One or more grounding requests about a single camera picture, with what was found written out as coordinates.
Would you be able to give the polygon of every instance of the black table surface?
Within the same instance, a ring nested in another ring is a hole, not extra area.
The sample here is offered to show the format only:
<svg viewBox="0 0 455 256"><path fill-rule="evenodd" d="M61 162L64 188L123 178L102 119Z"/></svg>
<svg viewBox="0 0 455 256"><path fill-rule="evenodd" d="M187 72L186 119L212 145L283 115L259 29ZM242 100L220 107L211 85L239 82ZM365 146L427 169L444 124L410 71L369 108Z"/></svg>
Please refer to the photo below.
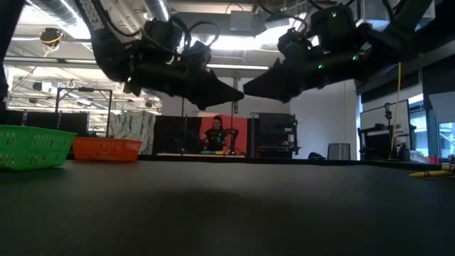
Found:
<svg viewBox="0 0 455 256"><path fill-rule="evenodd" d="M0 255L455 255L455 180L409 173L162 161L0 173Z"/></svg>

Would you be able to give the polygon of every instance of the green basket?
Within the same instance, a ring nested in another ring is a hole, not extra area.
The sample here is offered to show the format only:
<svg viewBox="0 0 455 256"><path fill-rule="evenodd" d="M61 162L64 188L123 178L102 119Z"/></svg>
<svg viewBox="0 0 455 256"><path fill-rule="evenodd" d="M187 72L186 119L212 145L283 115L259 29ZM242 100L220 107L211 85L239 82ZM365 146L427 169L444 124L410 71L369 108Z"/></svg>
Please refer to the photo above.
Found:
<svg viewBox="0 0 455 256"><path fill-rule="evenodd" d="M0 169L62 166L75 136L52 129L0 125Z"/></svg>

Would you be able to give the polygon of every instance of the person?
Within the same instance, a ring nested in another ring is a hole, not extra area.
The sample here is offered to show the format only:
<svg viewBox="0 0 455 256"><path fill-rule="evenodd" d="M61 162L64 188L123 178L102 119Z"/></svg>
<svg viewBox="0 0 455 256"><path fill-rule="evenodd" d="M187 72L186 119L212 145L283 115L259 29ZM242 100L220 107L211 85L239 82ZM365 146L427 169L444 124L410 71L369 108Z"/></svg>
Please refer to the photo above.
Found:
<svg viewBox="0 0 455 256"><path fill-rule="evenodd" d="M221 116L213 117L212 128L202 134L200 139L205 142L206 150L208 151L221 151L223 147L228 144L226 141L226 133L223 129L223 120Z"/></svg>

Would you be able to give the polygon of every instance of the yellow object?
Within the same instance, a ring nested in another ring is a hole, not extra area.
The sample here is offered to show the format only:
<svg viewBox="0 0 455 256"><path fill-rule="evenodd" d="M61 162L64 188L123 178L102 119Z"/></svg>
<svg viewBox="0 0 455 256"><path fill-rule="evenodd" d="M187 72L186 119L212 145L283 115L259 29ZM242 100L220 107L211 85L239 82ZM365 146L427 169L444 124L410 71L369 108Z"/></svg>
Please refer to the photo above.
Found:
<svg viewBox="0 0 455 256"><path fill-rule="evenodd" d="M41 40L41 43L53 43L53 45L54 45L54 44L55 44L57 41L59 41L62 37L63 37L63 33L61 33L60 36L59 36L58 38L56 38L56 39L54 39L54 40L51 40L51 41L43 41L43 40Z"/></svg>
<svg viewBox="0 0 455 256"><path fill-rule="evenodd" d="M395 126L397 125L397 111L398 111L398 100L400 98L401 90L401 63L398 63L398 90L397 90L397 101L395 103L395 113L393 114L393 128L392 128L392 141L390 142L390 155L389 159L392 158L393 151L393 140L395 139Z"/></svg>
<svg viewBox="0 0 455 256"><path fill-rule="evenodd" d="M441 170L442 171L451 171L451 172L454 173L455 172L455 166L453 166L453 165L443 165L441 167Z"/></svg>
<svg viewBox="0 0 455 256"><path fill-rule="evenodd" d="M410 174L411 177L447 177L453 176L454 174L450 171L418 171L416 173Z"/></svg>

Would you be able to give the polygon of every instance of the yellow cable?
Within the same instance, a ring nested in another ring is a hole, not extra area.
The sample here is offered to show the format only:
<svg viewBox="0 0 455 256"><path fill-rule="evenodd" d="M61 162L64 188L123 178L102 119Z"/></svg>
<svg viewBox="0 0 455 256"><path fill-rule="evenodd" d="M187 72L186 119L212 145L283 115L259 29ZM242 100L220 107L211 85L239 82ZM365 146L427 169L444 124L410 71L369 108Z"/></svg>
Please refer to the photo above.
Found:
<svg viewBox="0 0 455 256"><path fill-rule="evenodd" d="M397 90L397 101L395 103L395 113L393 114L393 127L392 127L392 140L390 142L390 155L389 159L392 158L393 142L395 139L395 126L397 124L397 112L398 112L398 99L400 98L401 90L401 63L398 63L398 90Z"/></svg>
<svg viewBox="0 0 455 256"><path fill-rule="evenodd" d="M43 40L41 40L41 43L55 43L55 42L59 41L62 37L63 37L63 33L61 33L58 38L56 38L54 40L51 40L51 41L43 41Z"/></svg>

